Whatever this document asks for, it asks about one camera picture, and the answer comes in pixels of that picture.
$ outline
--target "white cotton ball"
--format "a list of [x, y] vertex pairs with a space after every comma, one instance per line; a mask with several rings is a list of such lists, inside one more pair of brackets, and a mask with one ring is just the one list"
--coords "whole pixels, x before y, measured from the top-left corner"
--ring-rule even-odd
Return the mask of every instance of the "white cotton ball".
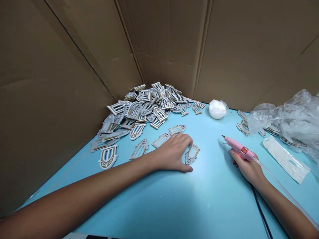
[[209, 114], [214, 119], [221, 119], [227, 113], [227, 104], [223, 101], [212, 100], [209, 103]]

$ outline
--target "plastic packaging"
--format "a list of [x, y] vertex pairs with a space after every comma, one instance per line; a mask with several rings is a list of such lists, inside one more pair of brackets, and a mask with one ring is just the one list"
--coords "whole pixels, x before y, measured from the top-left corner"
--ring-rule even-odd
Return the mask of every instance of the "plastic packaging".
[[209, 103], [209, 114], [214, 119], [221, 119], [228, 112], [227, 104], [224, 101], [212, 100]]
[[264, 139], [263, 145], [290, 177], [301, 184], [310, 172], [310, 168], [283, 148], [273, 136]]
[[272, 124], [282, 131], [281, 136], [289, 142], [297, 139], [305, 143], [307, 147], [300, 150], [309, 155], [319, 168], [318, 96], [319, 93], [317, 96], [312, 96], [307, 90], [301, 90], [284, 105], [256, 106], [247, 119], [250, 134], [258, 133], [261, 128], [267, 128]]

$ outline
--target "forearm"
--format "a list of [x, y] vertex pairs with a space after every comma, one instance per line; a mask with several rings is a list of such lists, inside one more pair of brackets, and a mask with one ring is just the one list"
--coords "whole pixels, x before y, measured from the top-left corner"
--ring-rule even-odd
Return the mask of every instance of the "forearm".
[[305, 215], [271, 183], [266, 180], [256, 188], [290, 238], [319, 238], [319, 232]]
[[4, 238], [61, 238], [107, 201], [151, 173], [148, 155], [61, 188], [17, 211], [0, 225]]

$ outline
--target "black cable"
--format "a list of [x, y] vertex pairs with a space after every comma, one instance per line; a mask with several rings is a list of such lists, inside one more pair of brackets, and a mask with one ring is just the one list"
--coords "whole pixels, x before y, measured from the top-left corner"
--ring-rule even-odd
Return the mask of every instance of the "black cable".
[[262, 218], [263, 218], [263, 221], [264, 221], [264, 223], [265, 223], [265, 225], [266, 225], [266, 228], [267, 228], [269, 237], [270, 237], [270, 239], [273, 239], [272, 234], [271, 234], [271, 231], [270, 231], [269, 226], [268, 226], [268, 223], [267, 223], [266, 218], [265, 218], [265, 216], [264, 216], [264, 213], [263, 213], [263, 211], [262, 211], [262, 208], [260, 207], [260, 204], [259, 204], [259, 201], [258, 201], [258, 197], [257, 197], [257, 195], [256, 195], [255, 188], [254, 188], [254, 186], [253, 186], [252, 184], [250, 184], [250, 186], [252, 187], [252, 190], [253, 190], [253, 193], [254, 193], [254, 196], [255, 196], [255, 199], [256, 199], [256, 203], [257, 203], [259, 212], [260, 212], [260, 214], [261, 214], [261, 216], [262, 216]]

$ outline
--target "cardboard wall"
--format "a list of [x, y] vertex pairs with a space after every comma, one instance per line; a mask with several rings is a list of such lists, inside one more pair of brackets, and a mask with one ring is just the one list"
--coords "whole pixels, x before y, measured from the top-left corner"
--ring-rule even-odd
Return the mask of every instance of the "cardboard wall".
[[[310, 75], [294, 73], [319, 34], [317, 1], [115, 1], [148, 83], [244, 111], [262, 99], [280, 105], [301, 89], [319, 91], [315, 78], [309, 88]], [[275, 94], [288, 75], [284, 94]]]
[[318, 24], [317, 1], [215, 0], [194, 98], [250, 111], [259, 103], [282, 104], [303, 88], [318, 92], [319, 82], [309, 88], [300, 74], [275, 90], [318, 36]]
[[192, 97], [207, 0], [115, 0], [148, 86], [169, 83]]
[[116, 100], [143, 84], [114, 1], [46, 1]]
[[96, 135], [115, 101], [44, 1], [1, 1], [0, 18], [2, 216]]

